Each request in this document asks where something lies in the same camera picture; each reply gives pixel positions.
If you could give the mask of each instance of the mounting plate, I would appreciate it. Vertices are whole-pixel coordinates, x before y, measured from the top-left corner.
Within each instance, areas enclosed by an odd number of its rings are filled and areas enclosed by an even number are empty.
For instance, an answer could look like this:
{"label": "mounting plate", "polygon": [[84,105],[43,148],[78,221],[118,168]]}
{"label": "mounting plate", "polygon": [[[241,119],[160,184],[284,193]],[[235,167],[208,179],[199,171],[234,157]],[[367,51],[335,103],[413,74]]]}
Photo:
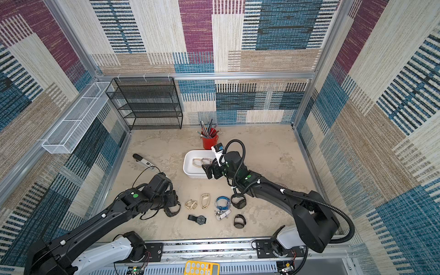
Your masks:
{"label": "mounting plate", "polygon": [[[153,243],[146,243],[147,251],[151,253],[150,256],[150,263],[157,263],[160,262],[162,259],[162,248],[164,244],[162,242],[153,242]],[[131,263],[129,259],[120,260],[119,262],[116,262],[117,264],[124,264],[124,263]]]}
{"label": "mounting plate", "polygon": [[[271,241],[270,239],[266,240],[256,240],[255,241],[255,247],[257,248],[257,256],[258,259],[267,259],[267,258],[276,258],[277,256],[274,254],[274,251],[271,247]],[[289,251],[289,254],[287,254],[287,258],[293,257],[293,252],[295,251],[297,254],[297,257],[304,257],[304,250],[299,248],[298,246],[293,247],[291,251]]]}

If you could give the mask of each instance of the white plastic tray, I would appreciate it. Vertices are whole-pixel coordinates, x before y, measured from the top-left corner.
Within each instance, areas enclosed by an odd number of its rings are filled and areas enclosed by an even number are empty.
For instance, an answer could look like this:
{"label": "white plastic tray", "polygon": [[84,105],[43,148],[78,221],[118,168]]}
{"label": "white plastic tray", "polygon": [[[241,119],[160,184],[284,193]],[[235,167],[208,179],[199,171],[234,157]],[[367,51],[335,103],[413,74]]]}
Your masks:
{"label": "white plastic tray", "polygon": [[211,150],[192,150],[185,155],[183,161],[183,171],[185,174],[192,179],[207,179],[208,177],[203,171],[202,167],[195,167],[192,164],[192,160],[195,158],[209,158],[211,160],[215,159],[216,156]]}

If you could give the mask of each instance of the wristwatch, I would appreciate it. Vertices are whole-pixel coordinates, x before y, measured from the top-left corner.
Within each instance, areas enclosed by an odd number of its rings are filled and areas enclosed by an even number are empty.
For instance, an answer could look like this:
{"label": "wristwatch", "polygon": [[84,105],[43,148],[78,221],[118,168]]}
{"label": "wristwatch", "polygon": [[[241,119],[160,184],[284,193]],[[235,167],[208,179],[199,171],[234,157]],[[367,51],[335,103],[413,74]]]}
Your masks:
{"label": "wristwatch", "polygon": [[204,216],[196,217],[196,216],[193,216],[193,215],[188,215],[188,219],[191,220],[191,221],[195,221],[199,225],[206,224],[206,218]]}

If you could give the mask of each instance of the black watch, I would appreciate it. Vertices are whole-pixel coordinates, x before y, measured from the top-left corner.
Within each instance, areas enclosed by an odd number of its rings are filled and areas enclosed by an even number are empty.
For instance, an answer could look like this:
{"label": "black watch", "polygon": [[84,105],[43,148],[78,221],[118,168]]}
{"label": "black watch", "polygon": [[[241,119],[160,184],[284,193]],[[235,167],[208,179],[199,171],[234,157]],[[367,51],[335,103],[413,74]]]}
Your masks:
{"label": "black watch", "polygon": [[193,215],[188,215],[188,219],[191,220],[191,221],[195,221],[199,225],[206,224],[206,218],[204,216],[196,217],[196,216],[193,216]]}
{"label": "black watch", "polygon": [[[236,219],[242,219],[243,222],[235,221]],[[236,215],[234,218],[235,228],[242,229],[242,228],[244,228],[245,225],[246,225],[246,219],[243,217],[243,215],[240,215],[240,214]]]}

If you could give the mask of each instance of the black cable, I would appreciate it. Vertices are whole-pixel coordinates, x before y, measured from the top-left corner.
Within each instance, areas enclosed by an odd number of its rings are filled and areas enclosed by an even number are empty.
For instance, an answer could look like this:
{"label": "black cable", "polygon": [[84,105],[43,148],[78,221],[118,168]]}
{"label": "black cable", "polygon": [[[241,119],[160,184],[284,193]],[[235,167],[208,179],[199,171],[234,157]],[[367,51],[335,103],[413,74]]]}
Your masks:
{"label": "black cable", "polygon": [[245,148],[244,143],[241,140],[239,140],[239,139],[233,139],[233,140],[229,141],[226,144],[226,147],[223,149],[223,153],[222,153],[222,155],[220,156],[220,159],[219,159],[220,164],[223,165],[224,163],[226,163],[226,162],[222,162],[222,159],[224,158],[224,155],[227,153],[227,149],[228,149],[229,145],[231,145],[231,143],[234,143],[234,142],[237,142],[237,143],[239,143],[242,146],[243,153],[242,153],[242,158],[240,159],[240,164],[238,165],[238,167],[237,167],[237,169],[235,171],[234,177],[232,178],[232,184],[228,183],[229,186],[236,186],[235,178],[237,177],[237,173],[240,170],[240,167],[243,165],[243,162],[245,161],[245,156],[246,156],[246,148]]}
{"label": "black cable", "polygon": [[139,176],[135,179],[135,181],[133,182],[132,188],[134,187],[134,185],[135,185],[137,179],[140,177],[140,175],[142,175],[142,173],[144,173],[148,168],[152,168],[152,167],[157,168],[157,169],[159,170],[159,173],[161,173],[161,170],[160,170],[157,166],[150,166],[150,167],[145,168],[145,169],[139,174]]}
{"label": "black cable", "polygon": [[[118,234],[118,235],[116,235],[116,236],[113,238],[113,241],[112,241],[112,242],[114,242],[118,236],[123,236],[123,235],[122,235],[122,234]],[[119,273],[118,273],[117,270],[116,270],[116,265],[114,265],[114,262],[113,262],[113,267],[114,267],[114,271],[116,272],[116,275],[119,275]]]}
{"label": "black cable", "polygon": [[256,242],[257,241],[257,239],[255,239],[255,240],[253,240],[251,243],[250,243],[250,246],[253,248],[253,246],[252,246],[252,244],[254,243],[254,242]]}
{"label": "black cable", "polygon": [[298,268],[296,268],[295,271],[293,271],[293,273],[290,274],[290,275],[295,275],[295,274],[297,274],[297,273],[301,270],[301,268],[302,268],[302,267],[304,266],[304,264],[305,264],[305,260],[307,259],[307,255],[308,255],[308,246],[305,247],[304,258],[303,258],[303,260],[301,261],[300,265],[299,265]]}
{"label": "black cable", "polygon": [[[239,196],[241,196],[241,197],[244,196],[244,194],[249,190],[249,188],[251,188],[253,185],[255,185],[257,183],[258,183],[257,180],[251,182],[248,186],[246,186],[246,188],[243,190],[243,192],[241,192],[239,194]],[[273,183],[273,182],[265,181],[265,180],[260,180],[260,183],[268,184],[268,185],[276,188],[277,190],[279,190],[279,186],[277,184]],[[312,199],[312,198],[309,198],[309,197],[299,196],[299,195],[293,194],[290,190],[285,190],[283,194],[286,194],[287,196],[290,196],[290,197],[293,197],[293,198],[298,198],[298,199],[301,199],[301,200],[305,200],[305,201],[308,201],[308,202],[313,202],[315,204],[319,204],[319,205],[325,206],[325,207],[329,208],[330,210],[332,210],[333,212],[336,212],[337,214],[339,214],[342,218],[344,218],[344,220],[347,221],[348,227],[350,228],[350,230],[348,231],[347,235],[342,237],[342,238],[339,238],[339,239],[331,239],[329,241],[329,243],[343,243],[343,242],[347,242],[351,238],[353,238],[353,236],[355,235],[355,225],[354,225],[354,223],[352,222],[350,217],[347,214],[345,214],[342,210],[340,210],[339,208],[336,208],[333,205],[330,205],[330,204],[327,204],[325,202],[321,202],[321,201],[318,201],[318,200],[315,200],[315,199]]]}
{"label": "black cable", "polygon": [[156,210],[156,213],[154,213],[154,215],[152,215],[151,217],[148,217],[148,218],[146,218],[146,219],[143,219],[142,217],[146,214],[146,212],[144,212],[144,213],[142,214],[142,216],[139,217],[139,220],[148,220],[148,219],[151,219],[152,217],[154,217],[155,215],[157,215],[157,213],[159,213],[159,209],[157,209],[157,210]]}

